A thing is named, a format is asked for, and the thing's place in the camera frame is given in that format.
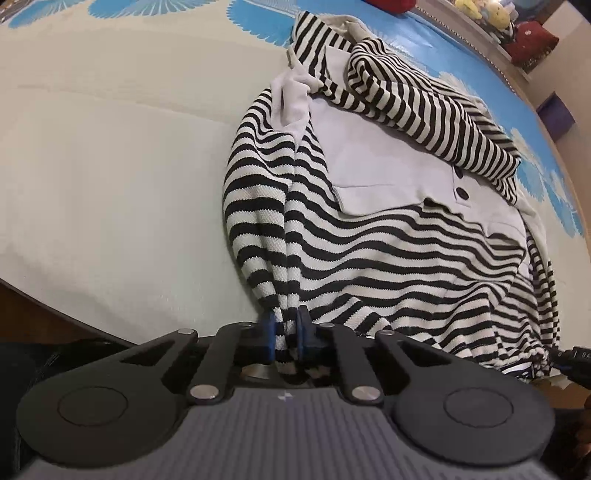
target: white fabric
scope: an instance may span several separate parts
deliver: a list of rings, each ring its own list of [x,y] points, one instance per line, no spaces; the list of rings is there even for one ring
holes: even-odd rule
[[[326,48],[331,79],[343,82],[349,54]],[[522,217],[486,180],[454,168],[427,152],[407,134],[385,127],[353,112],[339,109],[324,96],[311,98],[317,90],[314,77],[302,74],[301,64],[291,58],[288,69],[271,82],[273,128],[291,134],[296,144],[311,114],[314,131],[329,171],[329,180],[343,213],[368,215],[406,205],[417,205],[426,198],[478,223],[486,236],[495,233],[517,241],[526,251]],[[462,199],[457,189],[469,197]],[[528,277],[529,258],[520,272]]]
[[[135,342],[256,320],[220,207],[235,126],[76,93],[5,93],[3,280]]]

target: black circular pad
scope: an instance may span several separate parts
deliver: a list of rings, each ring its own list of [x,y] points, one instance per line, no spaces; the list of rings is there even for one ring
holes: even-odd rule
[[[478,467],[533,458],[554,427],[554,413],[534,387],[459,359],[415,367],[392,418],[420,449]]]
[[[462,388],[447,396],[444,408],[456,422],[475,428],[505,423],[513,405],[503,395],[486,388]]]
[[[61,417],[80,427],[116,421],[127,410],[125,395],[106,387],[86,387],[66,394],[59,402]]]
[[[102,467],[134,460],[172,435],[183,409],[150,370],[114,362],[45,380],[21,400],[19,431],[52,462]]]

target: wall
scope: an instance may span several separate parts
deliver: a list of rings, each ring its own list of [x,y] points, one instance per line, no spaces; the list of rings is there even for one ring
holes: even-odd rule
[[[591,25],[570,4],[549,27],[554,33],[567,33],[556,49],[532,73],[525,92],[538,106],[552,92],[568,107],[576,125],[556,147],[573,182],[587,223],[587,238],[591,231]]]
[[[583,15],[570,2],[564,2],[544,23],[544,28],[558,38],[566,38],[583,21]]]

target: gray gripper base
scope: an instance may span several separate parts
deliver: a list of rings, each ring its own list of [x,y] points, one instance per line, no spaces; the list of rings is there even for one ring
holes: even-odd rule
[[[550,480],[533,460],[470,470],[402,441],[381,410],[355,407],[334,388],[238,388],[193,407],[162,447],[123,465],[75,469],[35,460],[21,480]]]

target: wooden floor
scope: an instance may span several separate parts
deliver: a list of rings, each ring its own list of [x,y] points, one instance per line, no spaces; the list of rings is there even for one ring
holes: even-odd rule
[[[0,284],[0,342],[67,343],[95,336]]]

